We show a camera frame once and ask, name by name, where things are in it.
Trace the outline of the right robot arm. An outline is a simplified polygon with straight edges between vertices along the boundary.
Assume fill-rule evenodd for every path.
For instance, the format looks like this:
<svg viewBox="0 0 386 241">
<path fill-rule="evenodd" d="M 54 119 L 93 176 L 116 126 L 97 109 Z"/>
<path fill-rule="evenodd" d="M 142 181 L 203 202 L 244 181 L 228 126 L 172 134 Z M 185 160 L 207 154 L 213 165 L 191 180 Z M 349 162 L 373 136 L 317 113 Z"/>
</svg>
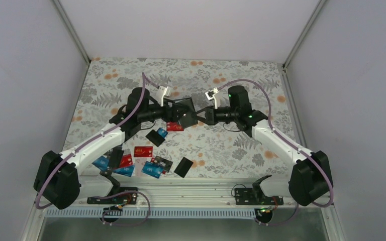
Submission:
<svg viewBox="0 0 386 241">
<path fill-rule="evenodd" d="M 201 109 L 199 120 L 209 126 L 235 123 L 247 136 L 274 152 L 287 166 L 285 177 L 266 175 L 253 184 L 252 198 L 265 204 L 273 196 L 291 197 L 307 206 L 325 194 L 333 194 L 331 170 L 327 155 L 313 152 L 282 133 L 271 124 L 270 117 L 254 110 L 247 90 L 241 85 L 228 89 L 229 106 L 221 106 L 221 93 L 213 88 L 205 93 L 213 105 Z"/>
</svg>

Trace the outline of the black card holder wallet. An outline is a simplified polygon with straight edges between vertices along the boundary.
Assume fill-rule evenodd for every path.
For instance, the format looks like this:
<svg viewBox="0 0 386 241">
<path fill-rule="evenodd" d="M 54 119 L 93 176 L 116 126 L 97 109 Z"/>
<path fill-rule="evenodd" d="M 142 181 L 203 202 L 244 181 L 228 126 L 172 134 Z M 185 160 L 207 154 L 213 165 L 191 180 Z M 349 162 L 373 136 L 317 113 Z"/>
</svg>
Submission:
<svg viewBox="0 0 386 241">
<path fill-rule="evenodd" d="M 174 100 L 172 107 L 174 107 L 176 122 L 184 129 L 198 124 L 195 106 L 191 97 Z"/>
</svg>

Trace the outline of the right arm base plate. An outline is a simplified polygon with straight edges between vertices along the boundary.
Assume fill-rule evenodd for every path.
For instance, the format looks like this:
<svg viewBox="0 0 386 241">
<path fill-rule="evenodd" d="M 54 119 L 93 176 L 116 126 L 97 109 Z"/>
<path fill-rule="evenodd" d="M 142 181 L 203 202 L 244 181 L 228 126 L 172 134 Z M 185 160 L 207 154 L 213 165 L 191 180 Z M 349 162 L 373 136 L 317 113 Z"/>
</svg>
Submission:
<svg viewBox="0 0 386 241">
<path fill-rule="evenodd" d="M 235 188 L 234 193 L 237 205 L 283 205 L 284 200 L 278 196 L 265 196 L 262 192 L 252 188 Z"/>
</svg>

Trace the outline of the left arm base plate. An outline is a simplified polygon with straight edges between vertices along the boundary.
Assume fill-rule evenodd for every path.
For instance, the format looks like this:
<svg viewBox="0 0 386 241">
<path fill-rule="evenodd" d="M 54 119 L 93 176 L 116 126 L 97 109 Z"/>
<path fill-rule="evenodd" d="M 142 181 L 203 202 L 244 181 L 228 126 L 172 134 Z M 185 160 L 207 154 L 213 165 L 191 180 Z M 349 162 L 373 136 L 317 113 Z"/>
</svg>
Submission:
<svg viewBox="0 0 386 241">
<path fill-rule="evenodd" d="M 119 205 L 119 204 L 136 204 L 138 197 L 138 188 L 136 187 L 119 187 L 111 190 L 105 197 L 88 197 L 87 204 L 101 205 Z"/>
</svg>

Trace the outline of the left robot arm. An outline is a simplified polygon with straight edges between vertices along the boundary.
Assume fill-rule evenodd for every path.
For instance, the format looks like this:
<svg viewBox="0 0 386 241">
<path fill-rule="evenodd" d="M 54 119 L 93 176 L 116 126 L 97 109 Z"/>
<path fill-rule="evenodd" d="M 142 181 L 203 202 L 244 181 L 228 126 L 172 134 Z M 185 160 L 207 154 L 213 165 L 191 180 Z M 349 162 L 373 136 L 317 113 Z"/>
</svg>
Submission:
<svg viewBox="0 0 386 241">
<path fill-rule="evenodd" d="M 37 209 L 45 208 L 40 205 L 41 198 L 58 209 L 95 196 L 106 203 L 116 202 L 120 190 L 110 177 L 83 180 L 82 172 L 109 150 L 114 159 L 121 160 L 122 144 L 140 131 L 142 123 L 161 119 L 186 128 L 194 124 L 194 114 L 190 97 L 171 100 L 162 93 L 160 99 L 155 99 L 146 88 L 134 88 L 127 106 L 120 108 L 98 133 L 68 150 L 44 154 L 34 181 Z"/>
</svg>

